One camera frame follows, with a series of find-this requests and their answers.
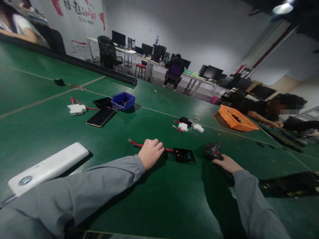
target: circuit board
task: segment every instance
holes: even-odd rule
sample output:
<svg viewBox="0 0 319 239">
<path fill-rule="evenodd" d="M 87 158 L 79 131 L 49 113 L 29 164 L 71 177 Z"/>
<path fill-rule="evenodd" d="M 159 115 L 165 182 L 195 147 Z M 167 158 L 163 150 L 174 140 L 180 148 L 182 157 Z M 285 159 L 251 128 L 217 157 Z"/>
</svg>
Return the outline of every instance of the circuit board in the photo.
<svg viewBox="0 0 319 239">
<path fill-rule="evenodd" d="M 271 128 L 269 125 L 264 123 L 257 124 L 282 146 L 288 147 L 298 153 L 303 153 L 301 147 L 306 145 L 302 141 L 292 136 L 288 130 Z"/>
</svg>

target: pink basket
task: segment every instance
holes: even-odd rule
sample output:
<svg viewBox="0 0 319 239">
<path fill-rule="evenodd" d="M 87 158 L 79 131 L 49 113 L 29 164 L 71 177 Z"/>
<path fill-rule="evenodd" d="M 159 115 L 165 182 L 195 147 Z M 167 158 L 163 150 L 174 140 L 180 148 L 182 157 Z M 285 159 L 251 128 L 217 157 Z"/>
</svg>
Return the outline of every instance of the pink basket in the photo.
<svg viewBox="0 0 319 239">
<path fill-rule="evenodd" d="M 213 96 L 213 98 L 210 100 L 210 102 L 212 104 L 215 104 L 218 100 L 219 100 L 219 98 L 217 96 Z"/>
</svg>

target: ceiling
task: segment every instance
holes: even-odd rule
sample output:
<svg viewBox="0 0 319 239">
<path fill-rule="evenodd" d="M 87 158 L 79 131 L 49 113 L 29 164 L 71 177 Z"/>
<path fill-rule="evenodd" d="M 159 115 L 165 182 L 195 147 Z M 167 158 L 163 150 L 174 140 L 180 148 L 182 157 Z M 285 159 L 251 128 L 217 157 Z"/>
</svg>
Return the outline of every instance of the ceiling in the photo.
<svg viewBox="0 0 319 239">
<path fill-rule="evenodd" d="M 295 0 L 294 9 L 284 15 L 276 15 L 273 8 L 280 5 L 283 0 L 242 0 L 252 6 L 252 17 L 260 12 L 283 18 L 293 25 L 299 25 L 297 32 L 319 41 L 319 0 Z"/>
</svg>

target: red cable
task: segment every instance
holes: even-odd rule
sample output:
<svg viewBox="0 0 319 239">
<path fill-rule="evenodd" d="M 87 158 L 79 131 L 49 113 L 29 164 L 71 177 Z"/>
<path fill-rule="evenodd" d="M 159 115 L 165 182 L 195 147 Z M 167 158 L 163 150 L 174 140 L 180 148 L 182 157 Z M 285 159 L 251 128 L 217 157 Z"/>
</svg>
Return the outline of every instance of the red cable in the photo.
<svg viewBox="0 0 319 239">
<path fill-rule="evenodd" d="M 185 132 L 185 131 L 183 131 L 183 130 L 181 130 L 181 129 L 179 129 L 179 128 L 176 128 L 176 127 L 174 127 L 175 129 L 177 129 L 177 130 L 179 130 L 179 131 L 181 131 L 181 132 Z"/>
<path fill-rule="evenodd" d="M 78 100 L 75 100 L 73 97 L 70 97 L 71 101 L 72 101 L 72 105 L 74 105 L 74 101 L 78 102 L 80 105 L 83 105 L 81 102 L 79 102 Z M 100 109 L 95 109 L 95 108 L 91 108 L 91 107 L 85 107 L 86 109 L 90 109 L 90 110 L 100 110 Z"/>
<path fill-rule="evenodd" d="M 143 144 L 137 144 L 137 143 L 135 143 L 134 141 L 132 141 L 131 139 L 129 139 L 129 142 L 131 142 L 132 144 L 134 144 L 134 145 L 136 145 L 136 146 L 140 146 L 140 147 L 143 146 Z M 171 150 L 171 149 L 164 149 L 164 150 L 169 151 L 169 152 L 173 152 L 173 150 Z"/>
</svg>

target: gray jacket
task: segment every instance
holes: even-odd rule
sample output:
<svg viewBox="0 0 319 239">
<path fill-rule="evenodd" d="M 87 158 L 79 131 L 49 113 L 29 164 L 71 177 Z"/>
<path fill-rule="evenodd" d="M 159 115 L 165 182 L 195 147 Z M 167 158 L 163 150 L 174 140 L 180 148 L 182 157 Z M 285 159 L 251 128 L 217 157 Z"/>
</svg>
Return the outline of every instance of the gray jacket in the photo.
<svg viewBox="0 0 319 239">
<path fill-rule="evenodd" d="M 65 178 L 40 184 L 0 210 L 2 238 L 50 238 L 78 225 L 144 173 L 138 155 L 128 156 Z M 250 238 L 289 238 L 274 209 L 247 171 L 234 174 L 242 224 Z"/>
</svg>

